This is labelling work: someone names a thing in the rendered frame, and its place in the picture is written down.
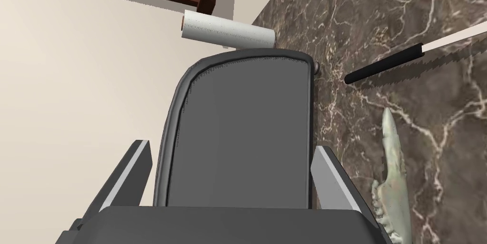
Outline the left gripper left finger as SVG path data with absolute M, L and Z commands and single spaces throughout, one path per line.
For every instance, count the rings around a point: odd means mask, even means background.
M 152 167 L 150 143 L 136 140 L 84 213 L 82 223 L 109 206 L 139 206 Z

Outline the black-handled knife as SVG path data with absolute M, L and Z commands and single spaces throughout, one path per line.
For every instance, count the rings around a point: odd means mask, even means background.
M 469 27 L 467 29 L 455 32 L 438 40 L 427 44 L 418 43 L 402 51 L 394 53 L 385 59 L 369 64 L 358 70 L 347 74 L 344 78 L 345 84 L 352 84 L 361 81 L 370 76 L 379 74 L 391 68 L 401 66 L 424 56 L 427 51 L 434 50 L 452 43 L 487 32 L 487 21 Z

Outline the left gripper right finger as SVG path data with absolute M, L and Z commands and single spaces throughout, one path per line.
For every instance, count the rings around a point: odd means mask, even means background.
M 371 211 L 343 166 L 328 146 L 316 146 L 311 174 L 321 209 Z

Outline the white paper towel roll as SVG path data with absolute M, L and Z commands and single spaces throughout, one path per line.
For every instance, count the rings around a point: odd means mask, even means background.
M 185 10 L 182 38 L 236 49 L 275 48 L 273 29 Z

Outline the pale green crab claw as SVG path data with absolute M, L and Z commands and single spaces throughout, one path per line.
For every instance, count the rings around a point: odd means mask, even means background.
M 404 154 L 388 107 L 382 115 L 382 135 L 386 176 L 381 184 L 374 180 L 371 187 L 376 221 L 383 226 L 392 244 L 413 244 Z

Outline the grey toaster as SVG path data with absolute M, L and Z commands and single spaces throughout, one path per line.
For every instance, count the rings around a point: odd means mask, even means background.
M 167 114 L 153 205 L 310 209 L 314 74 L 289 49 L 192 65 Z

